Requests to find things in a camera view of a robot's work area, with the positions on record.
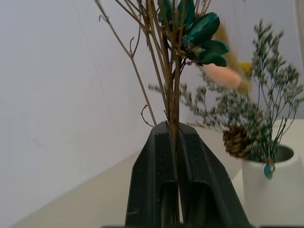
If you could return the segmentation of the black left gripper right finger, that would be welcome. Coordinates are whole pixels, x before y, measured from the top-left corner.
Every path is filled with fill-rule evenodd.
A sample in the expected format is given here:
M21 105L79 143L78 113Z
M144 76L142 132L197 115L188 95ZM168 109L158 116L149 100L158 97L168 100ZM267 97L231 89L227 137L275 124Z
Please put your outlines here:
M197 131L183 123L179 125L177 172L184 223L249 224L224 165Z

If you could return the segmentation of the dried bouquet with pine cone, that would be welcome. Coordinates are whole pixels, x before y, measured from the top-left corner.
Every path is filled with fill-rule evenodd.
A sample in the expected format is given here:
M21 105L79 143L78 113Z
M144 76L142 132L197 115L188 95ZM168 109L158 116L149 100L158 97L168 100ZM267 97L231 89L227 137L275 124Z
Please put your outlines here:
M233 52L227 53L231 77L225 85L214 80L219 75L217 70L204 66L204 85L192 93L181 84L180 102L202 118L192 126L222 132L226 152L237 159L260 163L270 180L281 139L304 103L304 83L297 68L279 51L284 32L259 21L254 33L250 62L240 62Z

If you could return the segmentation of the dried bouquet with teal flowers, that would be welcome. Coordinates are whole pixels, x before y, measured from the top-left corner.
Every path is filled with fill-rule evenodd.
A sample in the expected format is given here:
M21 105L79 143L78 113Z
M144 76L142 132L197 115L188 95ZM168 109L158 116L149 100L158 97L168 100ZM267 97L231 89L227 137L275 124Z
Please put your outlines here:
M138 24L157 76L172 151L177 167L180 123L180 78L186 65L225 64L228 51L213 36L219 27L204 0L114 0ZM228 228L229 225L189 225L183 222L178 182L176 222L172 225L125 225L125 228Z

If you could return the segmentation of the white ceramic vase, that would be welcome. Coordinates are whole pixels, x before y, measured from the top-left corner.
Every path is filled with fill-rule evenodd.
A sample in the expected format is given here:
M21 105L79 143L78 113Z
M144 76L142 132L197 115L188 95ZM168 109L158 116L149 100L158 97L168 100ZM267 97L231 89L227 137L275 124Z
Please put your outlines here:
M244 211L251 224L304 226L304 164L299 153L281 145L275 171L255 161L242 161Z

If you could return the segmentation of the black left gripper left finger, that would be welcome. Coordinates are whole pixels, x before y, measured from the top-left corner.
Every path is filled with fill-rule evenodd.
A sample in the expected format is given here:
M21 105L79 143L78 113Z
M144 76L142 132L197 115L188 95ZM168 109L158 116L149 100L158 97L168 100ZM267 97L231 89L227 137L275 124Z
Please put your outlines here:
M152 128L132 169L126 225L176 222L177 169L166 122Z

